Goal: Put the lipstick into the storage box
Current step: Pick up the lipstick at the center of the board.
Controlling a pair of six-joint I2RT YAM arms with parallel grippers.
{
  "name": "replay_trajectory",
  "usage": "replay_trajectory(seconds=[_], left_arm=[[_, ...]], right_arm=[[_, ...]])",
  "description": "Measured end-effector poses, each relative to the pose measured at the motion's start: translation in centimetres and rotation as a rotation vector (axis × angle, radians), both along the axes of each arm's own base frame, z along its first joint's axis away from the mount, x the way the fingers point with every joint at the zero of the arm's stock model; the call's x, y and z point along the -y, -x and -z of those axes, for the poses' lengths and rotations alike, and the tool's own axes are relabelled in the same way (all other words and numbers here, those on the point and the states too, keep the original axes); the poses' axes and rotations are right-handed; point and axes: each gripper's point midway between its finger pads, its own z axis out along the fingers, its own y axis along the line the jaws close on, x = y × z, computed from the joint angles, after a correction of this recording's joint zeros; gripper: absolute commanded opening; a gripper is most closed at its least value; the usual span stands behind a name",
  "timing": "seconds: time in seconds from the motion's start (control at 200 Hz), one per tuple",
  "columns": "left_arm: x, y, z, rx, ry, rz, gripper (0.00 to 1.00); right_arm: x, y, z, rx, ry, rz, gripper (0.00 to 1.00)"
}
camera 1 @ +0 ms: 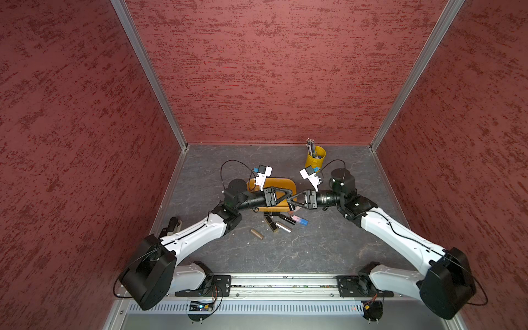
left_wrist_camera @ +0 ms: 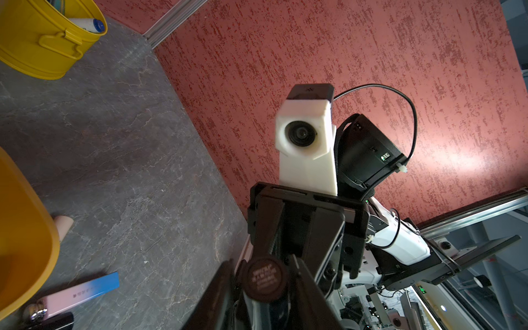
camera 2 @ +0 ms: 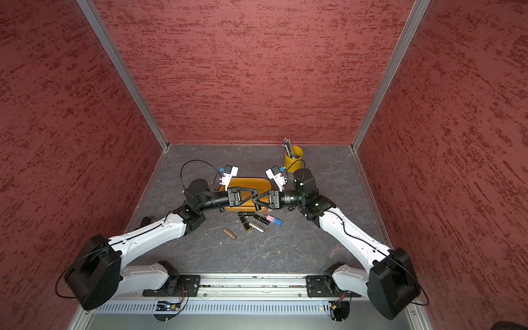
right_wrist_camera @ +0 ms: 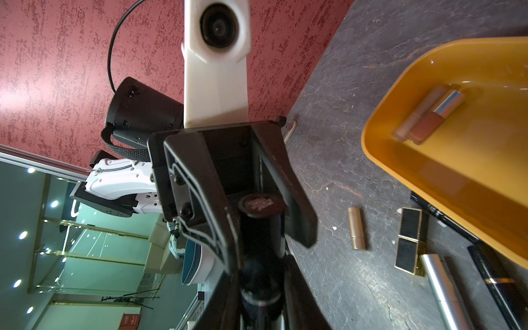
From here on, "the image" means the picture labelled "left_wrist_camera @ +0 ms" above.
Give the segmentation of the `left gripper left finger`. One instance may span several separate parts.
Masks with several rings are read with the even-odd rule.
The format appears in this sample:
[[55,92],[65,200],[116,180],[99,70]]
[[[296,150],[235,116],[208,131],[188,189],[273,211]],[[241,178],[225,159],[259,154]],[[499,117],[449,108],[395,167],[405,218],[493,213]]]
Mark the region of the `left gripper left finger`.
[[236,329],[235,312],[240,294],[233,260],[224,261],[182,329]]

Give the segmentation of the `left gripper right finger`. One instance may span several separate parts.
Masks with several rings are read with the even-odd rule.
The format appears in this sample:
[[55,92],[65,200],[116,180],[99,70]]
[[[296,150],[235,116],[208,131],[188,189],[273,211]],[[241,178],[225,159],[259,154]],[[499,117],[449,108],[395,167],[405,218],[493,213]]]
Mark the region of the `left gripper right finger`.
[[307,266],[294,254],[290,255],[290,301],[288,329],[342,329],[327,305]]

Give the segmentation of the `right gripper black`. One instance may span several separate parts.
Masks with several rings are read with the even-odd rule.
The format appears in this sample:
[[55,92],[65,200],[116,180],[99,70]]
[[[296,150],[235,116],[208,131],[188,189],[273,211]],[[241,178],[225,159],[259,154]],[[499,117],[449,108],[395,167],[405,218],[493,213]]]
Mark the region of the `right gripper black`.
[[325,298],[340,287],[345,272],[358,275],[369,224],[366,204],[259,182],[247,210],[254,255],[269,254],[286,267],[294,254]]

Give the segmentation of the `black round lipstick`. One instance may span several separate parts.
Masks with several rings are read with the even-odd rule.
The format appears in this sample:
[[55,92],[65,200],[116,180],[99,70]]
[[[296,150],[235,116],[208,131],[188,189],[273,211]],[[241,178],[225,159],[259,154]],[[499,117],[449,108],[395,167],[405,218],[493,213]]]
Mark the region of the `black round lipstick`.
[[284,329],[290,302],[288,271],[271,255],[252,258],[241,270],[241,288],[251,329]]

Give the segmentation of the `pink blue gradient lipstick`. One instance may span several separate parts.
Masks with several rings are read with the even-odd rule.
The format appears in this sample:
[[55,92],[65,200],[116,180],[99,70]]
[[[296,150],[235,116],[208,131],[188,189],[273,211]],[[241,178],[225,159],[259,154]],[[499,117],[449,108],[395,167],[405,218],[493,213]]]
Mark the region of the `pink blue gradient lipstick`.
[[69,287],[28,305],[23,312],[23,320],[27,324],[47,320],[119,287],[118,272]]

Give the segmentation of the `pale pink lip gloss tube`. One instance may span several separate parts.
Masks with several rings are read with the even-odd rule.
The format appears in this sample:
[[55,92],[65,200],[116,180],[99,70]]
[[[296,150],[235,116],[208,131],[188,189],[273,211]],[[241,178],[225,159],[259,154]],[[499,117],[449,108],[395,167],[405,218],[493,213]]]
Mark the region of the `pale pink lip gloss tube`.
[[59,215],[54,218],[54,224],[59,235],[59,241],[62,242],[73,226],[74,220],[71,217]]

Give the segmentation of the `yellow storage tray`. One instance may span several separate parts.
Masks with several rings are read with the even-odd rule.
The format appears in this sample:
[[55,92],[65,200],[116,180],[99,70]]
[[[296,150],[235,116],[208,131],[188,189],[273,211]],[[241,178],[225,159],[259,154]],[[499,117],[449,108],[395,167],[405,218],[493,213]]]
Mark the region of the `yellow storage tray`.
[[1,150],[1,319],[41,289],[59,250],[52,217],[12,158]]

